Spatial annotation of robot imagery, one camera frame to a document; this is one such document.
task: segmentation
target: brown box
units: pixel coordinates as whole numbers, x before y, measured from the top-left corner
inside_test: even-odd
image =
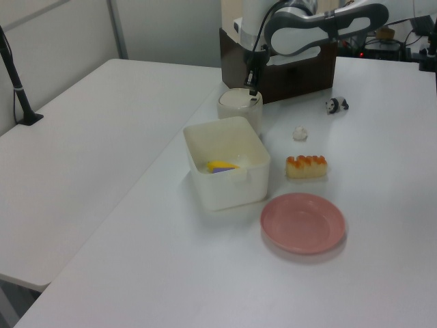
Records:
[[[229,88],[246,79],[244,48],[220,29],[221,75]],[[320,47],[317,57],[280,66],[266,66],[258,85],[264,103],[300,96],[333,86],[337,43]]]

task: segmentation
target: toy banana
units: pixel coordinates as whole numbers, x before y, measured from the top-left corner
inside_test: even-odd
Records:
[[[210,161],[206,164],[208,170],[213,172],[214,169],[239,169],[240,167],[224,161]]]

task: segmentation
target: pink plate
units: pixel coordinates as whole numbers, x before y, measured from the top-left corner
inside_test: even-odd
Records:
[[[261,227],[280,248],[314,254],[335,246],[345,232],[339,209],[309,193],[287,193],[271,200],[261,213]]]

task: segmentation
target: panda figurine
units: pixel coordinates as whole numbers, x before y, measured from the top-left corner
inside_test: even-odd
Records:
[[[328,114],[334,114],[342,109],[349,109],[349,105],[346,102],[346,99],[343,97],[331,98],[329,101],[326,102],[326,111],[328,112]]]

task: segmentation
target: white wall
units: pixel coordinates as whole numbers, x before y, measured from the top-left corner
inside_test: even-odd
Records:
[[[119,57],[107,0],[69,0],[5,34],[34,111],[106,60]],[[0,61],[0,135],[14,126],[12,90]]]
[[[219,0],[113,0],[129,59],[220,66]]]

